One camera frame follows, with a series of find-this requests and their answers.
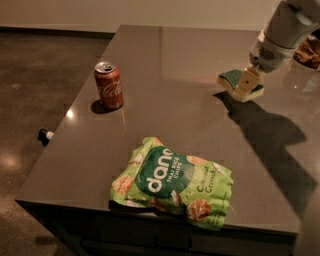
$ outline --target table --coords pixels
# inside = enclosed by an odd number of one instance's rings
[[[320,74],[290,61],[264,96],[235,102],[215,80],[248,66],[257,35],[121,26],[101,60],[120,69],[123,107],[101,111],[91,73],[16,201],[79,255],[289,255],[319,182]],[[221,231],[110,209],[112,180],[147,136],[232,170]]]

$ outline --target snack bag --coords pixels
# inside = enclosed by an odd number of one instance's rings
[[[110,200],[185,214],[193,225],[220,230],[231,197],[230,175],[215,162],[173,153],[157,138],[147,137],[112,183]]]

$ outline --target yellow sponge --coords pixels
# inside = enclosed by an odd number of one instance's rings
[[[241,91],[239,89],[242,89],[237,87],[242,74],[243,72],[238,69],[222,73],[218,76],[217,83],[222,85],[228,91],[228,93],[232,98],[240,102],[246,102],[258,96],[261,96],[264,92],[264,86],[261,84],[258,84],[249,93],[245,93],[245,94],[238,93],[239,91]]]

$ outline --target floor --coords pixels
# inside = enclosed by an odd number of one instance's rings
[[[110,39],[0,33],[0,256],[73,256],[14,201]]]

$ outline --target red soda can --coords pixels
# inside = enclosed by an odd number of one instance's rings
[[[96,79],[100,101],[105,109],[118,109],[123,105],[123,96],[119,68],[109,61],[99,62],[95,66]]]

